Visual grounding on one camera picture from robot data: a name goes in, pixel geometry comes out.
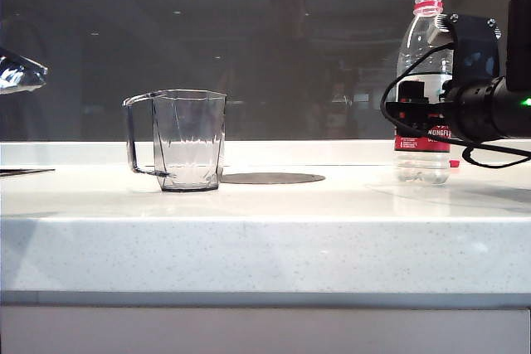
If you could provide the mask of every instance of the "speckled quartz surface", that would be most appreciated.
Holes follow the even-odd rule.
[[[161,192],[125,165],[5,177],[4,303],[531,305],[531,167],[443,186],[390,166],[229,167],[322,182]]]

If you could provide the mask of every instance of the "glass wall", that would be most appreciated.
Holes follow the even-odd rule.
[[[494,17],[509,0],[443,0]],[[413,0],[2,0],[0,46],[50,69],[0,96],[1,140],[124,140],[124,98],[227,93],[227,139],[391,138],[378,101]],[[151,139],[148,107],[136,112]]]

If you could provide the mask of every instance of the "round black coaster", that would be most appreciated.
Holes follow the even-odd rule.
[[[224,174],[222,182],[231,184],[297,184],[301,182],[318,182],[324,176],[304,173],[233,173]]]

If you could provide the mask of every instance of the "white cabinet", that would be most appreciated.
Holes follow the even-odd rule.
[[[2,354],[529,354],[528,310],[2,308]]]

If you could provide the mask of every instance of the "glass pitcher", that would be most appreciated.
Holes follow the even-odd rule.
[[[156,176],[163,191],[215,190],[222,176],[226,95],[208,90],[160,90],[125,99],[127,149],[133,172]],[[150,101],[154,170],[138,167],[132,106]]]

